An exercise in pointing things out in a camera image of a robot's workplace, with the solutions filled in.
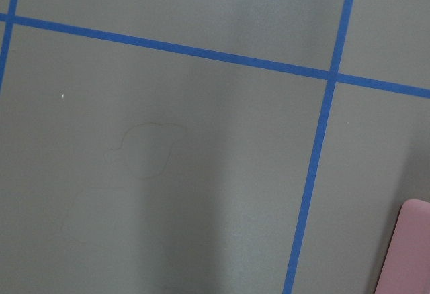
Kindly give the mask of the pink plastic bin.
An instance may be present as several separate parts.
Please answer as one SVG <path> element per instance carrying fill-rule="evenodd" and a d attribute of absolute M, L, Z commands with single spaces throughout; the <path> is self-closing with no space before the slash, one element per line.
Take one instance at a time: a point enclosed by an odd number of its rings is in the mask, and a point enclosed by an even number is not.
<path fill-rule="evenodd" d="M 375 292 L 429 292 L 428 202 L 409 199 L 402 205 Z"/>

